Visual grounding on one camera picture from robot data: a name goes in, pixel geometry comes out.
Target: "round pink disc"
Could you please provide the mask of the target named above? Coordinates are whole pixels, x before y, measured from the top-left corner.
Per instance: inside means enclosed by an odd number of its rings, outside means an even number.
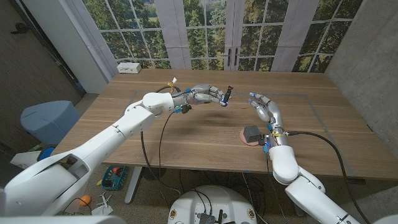
[[[247,143],[246,139],[244,138],[243,132],[244,132],[244,129],[242,129],[242,131],[239,134],[243,143],[247,144],[248,146],[257,146],[259,144],[258,141]]]

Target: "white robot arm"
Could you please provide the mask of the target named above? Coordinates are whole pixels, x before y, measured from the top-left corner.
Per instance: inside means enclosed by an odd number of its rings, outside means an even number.
[[[197,85],[183,93],[148,93],[124,116],[76,149],[46,158],[0,189],[0,216],[55,215],[80,197],[93,171],[133,134],[145,131],[163,112],[186,113],[190,104],[228,104],[232,88]]]
[[[257,93],[250,96],[249,103],[269,123],[271,133],[267,141],[273,175],[280,184],[288,185],[285,191],[290,199],[320,223],[359,223],[325,194],[325,187],[314,175],[297,164],[293,148],[287,144],[277,104]]]

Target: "table surface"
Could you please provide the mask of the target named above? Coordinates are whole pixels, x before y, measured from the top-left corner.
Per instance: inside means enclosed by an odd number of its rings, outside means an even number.
[[[187,114],[170,117],[160,152],[162,167],[267,172],[262,147],[247,146],[239,138],[240,130],[249,125],[267,132],[266,124],[247,103],[248,93],[253,91],[277,102],[286,131],[310,131],[334,141],[350,177],[398,179],[398,161],[330,79],[319,73],[142,69],[139,74],[117,74],[54,154],[80,146],[118,120],[130,102],[165,86],[173,77],[182,90],[200,83],[223,91],[228,85],[234,89],[227,107],[193,105]],[[159,116],[144,132],[153,166],[159,165],[159,139],[167,117]],[[288,137],[288,141],[304,169],[315,175],[342,176],[334,150],[321,139],[298,135]],[[139,134],[123,143],[105,163],[146,166]]]

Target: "black cube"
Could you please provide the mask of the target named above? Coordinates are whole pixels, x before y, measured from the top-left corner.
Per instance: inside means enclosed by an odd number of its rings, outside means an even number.
[[[256,142],[260,139],[261,133],[256,125],[244,127],[243,136],[247,143]]]

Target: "white power strip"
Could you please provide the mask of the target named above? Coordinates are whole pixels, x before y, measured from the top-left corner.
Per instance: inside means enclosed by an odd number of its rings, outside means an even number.
[[[141,65],[139,63],[132,63],[132,62],[121,62],[118,65],[118,71],[120,73],[139,73],[141,70]]]

